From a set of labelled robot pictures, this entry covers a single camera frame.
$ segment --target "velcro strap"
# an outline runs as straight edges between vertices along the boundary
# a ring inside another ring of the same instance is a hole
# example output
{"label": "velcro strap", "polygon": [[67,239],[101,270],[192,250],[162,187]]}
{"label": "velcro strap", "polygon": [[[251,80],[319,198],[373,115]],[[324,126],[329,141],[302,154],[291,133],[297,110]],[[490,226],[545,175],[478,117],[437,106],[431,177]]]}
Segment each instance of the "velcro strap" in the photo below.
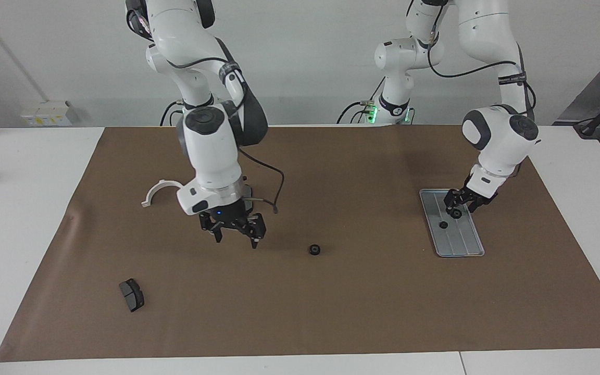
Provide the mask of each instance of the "velcro strap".
{"label": "velcro strap", "polygon": [[523,83],[527,82],[527,72],[524,71],[520,74],[513,74],[512,76],[499,77],[500,85],[510,85],[511,83]]}
{"label": "velcro strap", "polygon": [[226,110],[226,117],[231,125],[233,136],[235,137],[235,144],[241,146],[243,144],[242,137],[244,132],[242,131],[242,123],[240,122],[240,116],[234,116],[236,113],[236,106],[232,100],[226,100],[221,102],[224,110]]}
{"label": "velcro strap", "polygon": [[409,102],[410,102],[410,99],[407,100],[407,102],[405,104],[396,105],[396,104],[392,104],[392,103],[388,102],[387,100],[383,99],[383,94],[381,94],[381,96],[379,96],[379,103],[381,104],[381,107],[383,107],[383,109],[385,109],[386,111],[390,112],[391,116],[393,116],[393,117],[402,116],[405,109],[407,109],[407,107],[409,107]]}
{"label": "velcro strap", "polygon": [[226,84],[226,76],[228,74],[233,73],[234,71],[242,71],[240,66],[235,61],[231,61],[228,64],[224,64],[221,69],[219,69],[219,78],[221,79],[221,83]]}

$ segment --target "table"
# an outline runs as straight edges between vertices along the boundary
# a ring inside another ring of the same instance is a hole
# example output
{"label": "table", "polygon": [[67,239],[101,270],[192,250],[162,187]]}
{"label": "table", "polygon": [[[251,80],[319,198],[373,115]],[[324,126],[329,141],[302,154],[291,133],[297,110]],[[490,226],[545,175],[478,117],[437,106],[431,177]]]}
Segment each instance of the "table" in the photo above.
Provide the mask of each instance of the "table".
{"label": "table", "polygon": [[[102,128],[0,130],[0,343],[89,163]],[[600,279],[600,145],[543,128],[531,155]],[[594,373],[600,349],[359,356],[72,360],[0,364],[0,373]]]}

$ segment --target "robot wrist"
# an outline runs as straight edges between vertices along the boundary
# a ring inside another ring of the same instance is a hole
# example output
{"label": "robot wrist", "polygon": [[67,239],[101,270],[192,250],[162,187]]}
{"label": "robot wrist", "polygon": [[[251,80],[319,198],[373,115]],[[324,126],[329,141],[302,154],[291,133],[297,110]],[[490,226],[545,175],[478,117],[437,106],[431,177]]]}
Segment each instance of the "robot wrist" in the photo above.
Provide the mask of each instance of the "robot wrist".
{"label": "robot wrist", "polygon": [[503,185],[507,177],[497,176],[489,173],[480,164],[471,169],[471,178],[467,182],[467,188],[486,198],[491,198],[497,193],[497,189]]}
{"label": "robot wrist", "polygon": [[381,104],[381,107],[383,109],[385,109],[386,111],[388,111],[390,113],[390,116],[393,117],[398,117],[398,116],[402,116],[404,114],[404,111],[407,110],[407,107],[409,107],[409,102],[410,99],[407,100],[407,102],[405,104],[392,104],[390,102],[388,102],[387,100],[383,99],[383,94],[381,94],[379,96],[379,104]]}

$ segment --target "brown paper mat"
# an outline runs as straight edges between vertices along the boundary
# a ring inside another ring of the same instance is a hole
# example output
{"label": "brown paper mat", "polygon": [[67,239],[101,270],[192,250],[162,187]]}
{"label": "brown paper mat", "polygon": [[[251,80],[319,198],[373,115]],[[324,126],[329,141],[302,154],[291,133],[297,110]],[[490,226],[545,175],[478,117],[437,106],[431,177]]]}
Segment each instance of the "brown paper mat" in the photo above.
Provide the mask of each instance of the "brown paper mat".
{"label": "brown paper mat", "polygon": [[[486,256],[444,259],[418,192],[464,180],[459,127],[274,128],[248,151],[287,175],[257,250],[215,244],[174,189],[140,206],[193,176],[174,130],[105,130],[0,361],[600,347],[600,282],[528,161],[476,213]],[[241,163],[273,197],[278,176]]]}

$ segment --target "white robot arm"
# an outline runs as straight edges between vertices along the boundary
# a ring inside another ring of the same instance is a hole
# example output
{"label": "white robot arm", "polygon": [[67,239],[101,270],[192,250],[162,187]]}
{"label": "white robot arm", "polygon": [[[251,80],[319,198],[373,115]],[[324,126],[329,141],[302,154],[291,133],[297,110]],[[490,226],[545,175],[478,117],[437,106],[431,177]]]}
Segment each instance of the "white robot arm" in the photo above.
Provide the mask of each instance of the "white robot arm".
{"label": "white robot arm", "polygon": [[[153,41],[148,64],[173,79],[182,94],[178,135],[196,178],[177,191],[180,206],[187,215],[198,214],[203,230],[217,242],[222,228],[232,229],[256,247],[265,223],[245,205],[251,196],[237,158],[239,147],[264,138],[267,120],[231,53],[205,30],[214,19],[211,0],[127,0],[130,28]],[[203,72],[219,76],[233,100],[215,104]]]}
{"label": "white robot arm", "polygon": [[[376,122],[398,121],[403,111],[390,114],[386,108],[393,104],[406,109],[408,105],[412,86],[405,86],[408,91],[402,92],[399,87],[408,79],[394,79],[390,71],[430,67],[444,78],[474,72],[446,76],[434,68],[443,57],[438,28],[445,14],[443,10],[450,5],[456,5],[459,10],[460,45],[469,56],[488,64],[488,67],[495,67],[502,94],[502,104],[474,109],[462,121],[462,133],[481,154],[464,187],[450,190],[445,199],[448,213],[459,217],[460,211],[455,207],[461,204],[469,204],[471,212],[489,204],[497,195],[497,189],[540,139],[527,94],[533,94],[533,91],[527,84],[522,52],[510,30],[508,0],[414,0],[407,15],[407,29],[414,34],[410,38],[414,41],[412,48],[403,45],[394,48],[394,43],[388,46],[384,43],[377,49],[377,66],[386,72],[386,87],[377,103]],[[391,55],[403,53],[414,57],[404,59],[405,64],[397,62],[402,59],[392,59],[395,64],[391,64],[390,69],[387,64],[380,64],[381,60],[390,61]],[[391,89],[388,84],[393,80],[397,83],[393,83]]]}

